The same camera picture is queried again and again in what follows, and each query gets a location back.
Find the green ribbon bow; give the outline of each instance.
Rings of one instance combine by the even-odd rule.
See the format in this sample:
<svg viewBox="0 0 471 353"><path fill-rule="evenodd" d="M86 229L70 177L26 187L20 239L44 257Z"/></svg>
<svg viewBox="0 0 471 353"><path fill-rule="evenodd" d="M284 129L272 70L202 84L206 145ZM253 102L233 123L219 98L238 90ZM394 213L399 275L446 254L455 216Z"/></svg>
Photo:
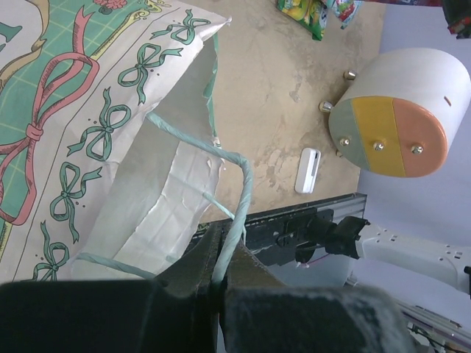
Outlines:
<svg viewBox="0 0 471 353"><path fill-rule="evenodd" d="M127 105L124 105L124 104L114 105L110 107L111 105L110 88L106 88L103 91L103 98L105 99L105 105L103 106L102 112L100 113L100 116L99 116L99 122L101 126L90 126L88 129L86 129L82 133L82 137L80 138L79 143L67 146L68 148L67 156L70 156L71 154L83 149L83 146L87 142L88 135L96 133L96 132L99 132L99 134L87 145L87 149L86 149L87 155L90 158L93 158L94 160L98 160L100 162L104 162L110 156L111 148L112 148L111 134L114 133L115 129L122 127L129 121L129 119L131 118L131 109ZM124 114L124 117L120 121L112 124L110 122L110 117L111 117L111 114L115 112L125 112L125 114ZM100 140L103 140L103 153L97 154L93 151L93 147Z"/></svg>
<svg viewBox="0 0 471 353"><path fill-rule="evenodd" d="M32 278L28 279L28 281L37 281L39 276L39 271L47 270L44 274L43 278L40 281L57 281L57 272L61 266L64 266L69 259L68 255L68 247L64 243L52 243L49 244L51 241L51 237L49 237L49 233L46 228L46 221L41 222L41 232L43 232L44 236L44 258L46 259L47 263L38 263L32 272ZM54 257L55 250L63 250L64 255L60 261L56 261Z"/></svg>
<svg viewBox="0 0 471 353"><path fill-rule="evenodd" d="M151 49L152 53L146 57L146 50ZM154 57L156 57L162 48L155 44L146 43L143 44L142 47L138 50L138 63L133 68L128 68L121 72L118 76L118 83L123 87L132 87L137 85L137 91L139 96L139 104L145 103L146 95L144 93L144 85L146 84L147 77L149 73L147 72L148 68L157 68L161 66L165 62L165 57L167 55L174 55L177 57L181 57L182 55L180 52L183 48L178 49L167 49L162 51L157 61L152 62ZM137 71L137 77L130 81L125 80L128 74Z"/></svg>
<svg viewBox="0 0 471 353"><path fill-rule="evenodd" d="M193 13L191 13L191 10L186 10L185 12L186 12L186 17L183 20L183 24L169 24L165 30L153 32L150 39L154 39L161 35L167 35L171 31L173 31L174 28L180 28L177 31L173 32L170 35L170 38L174 40L178 40L179 42L185 44L186 46L188 44L191 44L195 36L194 29L198 26L204 26L206 24L210 24L211 22L209 20L205 20L204 18L193 18ZM179 37L178 35L184 31L186 31L186 38Z"/></svg>
<svg viewBox="0 0 471 353"><path fill-rule="evenodd" d="M67 170L74 173L74 178L70 183L67 179ZM71 230L74 243L79 240L79 233L74 226L75 205L72 199L82 198L87 192L87 181L101 178L102 176L99 174L101 170L102 168L100 167L95 171L83 174L82 180L80 181L80 190L72 192L72 189L80 178L80 168L69 162L64 162L60 167L59 179L63 191L51 202L49 210L51 211L51 217L56 221L62 222L68 220L68 228ZM63 202L65 205L64 213L55 212L55 209L60 202Z"/></svg>

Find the robotic arm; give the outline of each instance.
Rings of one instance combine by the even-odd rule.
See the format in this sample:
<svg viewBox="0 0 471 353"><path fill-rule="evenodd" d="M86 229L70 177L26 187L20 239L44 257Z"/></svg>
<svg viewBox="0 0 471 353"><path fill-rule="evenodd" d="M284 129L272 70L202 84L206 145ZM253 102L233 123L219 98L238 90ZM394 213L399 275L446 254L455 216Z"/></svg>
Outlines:
<svg viewBox="0 0 471 353"><path fill-rule="evenodd" d="M379 260L424 274L470 294L471 248L410 238L356 217L339 224L313 218L310 242L329 254Z"/></svg>

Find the pink ribbon bow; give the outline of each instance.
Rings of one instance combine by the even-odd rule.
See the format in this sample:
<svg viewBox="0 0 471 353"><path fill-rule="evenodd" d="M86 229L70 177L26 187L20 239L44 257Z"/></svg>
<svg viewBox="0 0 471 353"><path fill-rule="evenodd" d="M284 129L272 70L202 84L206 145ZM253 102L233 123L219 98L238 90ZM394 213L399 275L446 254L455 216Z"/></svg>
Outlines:
<svg viewBox="0 0 471 353"><path fill-rule="evenodd" d="M73 52L63 53L57 55L56 57L53 57L44 68L44 71L38 83L38 90L36 91L35 101L32 109L32 121L31 124L28 124L28 127L26 128L26 137L15 143L0 145L0 155L6 155L6 157L0 164L0 218L3 218L6 222L9 222L13 225L19 226L26 222L29 217L29 214L31 213L32 206L35 203L37 191L35 185L35 172L33 168L33 160L36 143L43 135L44 124L46 123L47 119L51 117L51 115L55 114L62 108L66 107L70 103L76 101L81 96L83 96L91 87L96 75L98 74L98 62L85 55L85 50L83 47L85 27L92 15L93 13L84 16L83 7L79 10L75 17L74 31L72 35ZM48 84L47 82L52 71L59 63L65 60L73 60L71 67L66 72L56 77ZM56 101L42 114L40 114L39 112L42 106L46 103L46 101L53 94L53 92L55 92L56 89L58 89L67 81L73 79L83 69L83 66L85 64L89 65L91 68L82 85L73 93L60 99L59 101ZM14 217L3 211L3 209L1 208L1 203L3 201L4 196L3 176L11 161L14 160L24 149L27 149L25 163L25 180L26 186L28 187L28 192L24 199L23 205L21 206L20 212L16 217Z"/></svg>

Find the paper bag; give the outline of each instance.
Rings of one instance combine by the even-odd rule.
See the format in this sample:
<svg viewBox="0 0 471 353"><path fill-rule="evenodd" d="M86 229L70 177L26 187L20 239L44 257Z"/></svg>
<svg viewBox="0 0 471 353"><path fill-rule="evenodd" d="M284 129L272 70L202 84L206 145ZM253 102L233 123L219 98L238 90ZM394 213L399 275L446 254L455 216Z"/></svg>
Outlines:
<svg viewBox="0 0 471 353"><path fill-rule="evenodd" d="M184 252L221 160L216 42L228 20L161 0L0 0L0 281L159 273Z"/></svg>

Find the table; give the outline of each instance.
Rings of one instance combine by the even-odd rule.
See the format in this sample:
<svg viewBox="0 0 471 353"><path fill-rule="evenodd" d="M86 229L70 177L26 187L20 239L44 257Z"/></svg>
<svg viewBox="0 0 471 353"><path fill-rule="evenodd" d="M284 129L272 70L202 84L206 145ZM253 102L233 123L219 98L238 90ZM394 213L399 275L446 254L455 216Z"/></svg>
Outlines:
<svg viewBox="0 0 471 353"><path fill-rule="evenodd" d="M322 42L282 14L274 1L190 0L232 16L219 32L219 70L214 91L216 128L222 147L252 162L250 212L326 199L356 191L359 169L336 156L320 101L333 103L349 82L343 72L361 70L379 51L382 4L363 4L346 30L329 15ZM312 194L294 191L302 149L322 153ZM217 199L235 210L242 188L240 168L226 163ZM211 207L202 221L225 218Z"/></svg>

